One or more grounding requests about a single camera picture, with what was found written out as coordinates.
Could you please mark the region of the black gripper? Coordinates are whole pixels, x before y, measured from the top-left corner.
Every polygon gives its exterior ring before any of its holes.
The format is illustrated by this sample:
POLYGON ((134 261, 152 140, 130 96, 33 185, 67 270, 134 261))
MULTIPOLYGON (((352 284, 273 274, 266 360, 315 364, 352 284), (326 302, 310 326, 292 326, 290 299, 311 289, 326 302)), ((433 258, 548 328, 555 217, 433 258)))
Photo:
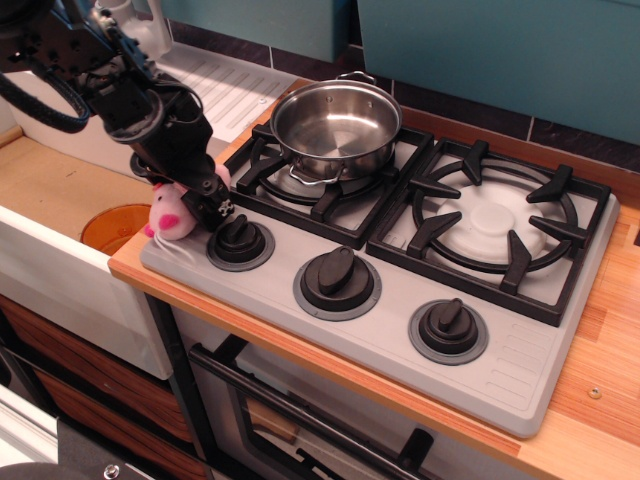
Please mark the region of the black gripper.
POLYGON ((148 93, 153 116, 131 143, 130 169, 153 186, 169 181, 190 188, 182 203, 202 228, 213 232, 234 213, 235 205, 223 182, 204 185, 214 177, 215 162, 207 153, 213 130, 202 102, 190 87, 165 74, 148 93))

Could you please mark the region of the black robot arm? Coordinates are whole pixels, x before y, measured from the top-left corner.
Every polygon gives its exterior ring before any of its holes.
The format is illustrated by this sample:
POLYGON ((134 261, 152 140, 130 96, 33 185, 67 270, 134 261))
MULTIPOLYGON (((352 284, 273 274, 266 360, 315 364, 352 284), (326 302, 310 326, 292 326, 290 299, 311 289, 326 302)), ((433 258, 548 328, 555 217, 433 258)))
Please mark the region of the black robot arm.
POLYGON ((181 200, 213 232, 233 213, 199 96, 158 69, 111 13, 87 1, 1 4, 1 96, 69 134, 91 117, 132 150, 130 168, 151 184, 184 188, 181 200))

